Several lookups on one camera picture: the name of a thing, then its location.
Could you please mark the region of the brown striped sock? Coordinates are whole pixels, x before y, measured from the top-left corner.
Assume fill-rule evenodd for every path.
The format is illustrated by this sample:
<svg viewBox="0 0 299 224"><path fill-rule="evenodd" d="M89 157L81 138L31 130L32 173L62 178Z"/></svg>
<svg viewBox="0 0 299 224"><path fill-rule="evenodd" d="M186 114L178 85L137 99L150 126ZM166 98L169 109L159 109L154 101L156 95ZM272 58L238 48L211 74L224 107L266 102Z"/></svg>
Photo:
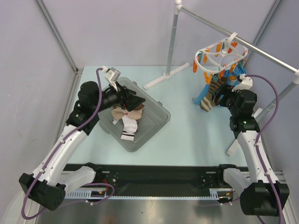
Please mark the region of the brown striped sock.
<svg viewBox="0 0 299 224"><path fill-rule="evenodd" d="M144 106L145 106L144 104L140 104L134 110L135 111L141 110Z"/></svg>
<svg viewBox="0 0 299 224"><path fill-rule="evenodd" d="M228 80L227 77L222 77L221 79L218 79L217 81L211 80L208 92L204 94L204 97L200 101L200 107L206 112L209 112L211 109L213 109L216 106L216 103L212 101L212 92L214 90L217 90L220 88L220 86L224 83L226 83Z"/></svg>

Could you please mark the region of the beige sock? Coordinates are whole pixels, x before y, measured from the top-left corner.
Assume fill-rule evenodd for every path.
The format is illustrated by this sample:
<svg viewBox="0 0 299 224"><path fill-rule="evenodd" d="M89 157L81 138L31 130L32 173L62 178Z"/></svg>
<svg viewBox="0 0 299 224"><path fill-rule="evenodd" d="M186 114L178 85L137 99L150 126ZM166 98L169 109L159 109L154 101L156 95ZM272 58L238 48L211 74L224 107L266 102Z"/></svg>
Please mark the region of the beige sock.
<svg viewBox="0 0 299 224"><path fill-rule="evenodd" d="M115 108L111 111L111 114L114 119L119 120L122 119L123 116L127 115L128 111L121 109L121 108Z"/></svg>

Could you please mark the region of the white black striped sock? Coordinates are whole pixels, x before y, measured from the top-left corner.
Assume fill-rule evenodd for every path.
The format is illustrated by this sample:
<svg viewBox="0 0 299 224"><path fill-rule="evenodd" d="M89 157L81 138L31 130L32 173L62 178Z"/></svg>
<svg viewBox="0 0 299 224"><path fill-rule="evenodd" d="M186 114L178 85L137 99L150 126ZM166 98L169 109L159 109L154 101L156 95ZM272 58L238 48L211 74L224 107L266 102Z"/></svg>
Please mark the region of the white black striped sock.
<svg viewBox="0 0 299 224"><path fill-rule="evenodd" d="M134 138L135 138L135 133L122 132L121 134L121 140L133 141Z"/></svg>

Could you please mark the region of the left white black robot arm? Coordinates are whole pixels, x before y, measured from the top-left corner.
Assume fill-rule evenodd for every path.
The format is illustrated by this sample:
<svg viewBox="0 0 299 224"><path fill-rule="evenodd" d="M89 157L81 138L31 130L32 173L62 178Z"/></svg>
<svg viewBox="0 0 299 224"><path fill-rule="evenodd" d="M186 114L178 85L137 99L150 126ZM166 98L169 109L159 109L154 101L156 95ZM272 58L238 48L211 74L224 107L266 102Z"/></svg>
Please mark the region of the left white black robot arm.
<svg viewBox="0 0 299 224"><path fill-rule="evenodd" d="M60 139L31 174L24 173L19 178L25 198L53 211L69 192L86 184L93 187L101 185L104 179L102 168L90 162L65 179L61 179L61 173L76 149L97 125L99 112L115 105L130 112L145 101L136 91L120 84L116 87L109 85L103 91L100 83L83 83Z"/></svg>

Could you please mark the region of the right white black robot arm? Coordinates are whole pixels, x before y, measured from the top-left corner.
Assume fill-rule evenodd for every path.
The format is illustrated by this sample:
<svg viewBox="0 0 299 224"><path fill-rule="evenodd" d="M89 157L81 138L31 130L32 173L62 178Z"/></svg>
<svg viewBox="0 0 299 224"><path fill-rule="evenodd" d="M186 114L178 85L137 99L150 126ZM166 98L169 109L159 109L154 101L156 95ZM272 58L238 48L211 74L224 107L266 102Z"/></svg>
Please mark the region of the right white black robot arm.
<svg viewBox="0 0 299 224"><path fill-rule="evenodd" d="M249 170L249 178L246 178L239 168L225 168L216 174L216 183L220 187L230 185L235 190L245 215L282 216L290 191L271 168L263 148L261 131L253 116L257 95L249 89L238 90L222 84L212 92L212 100L229 109L230 129L241 146Z"/></svg>

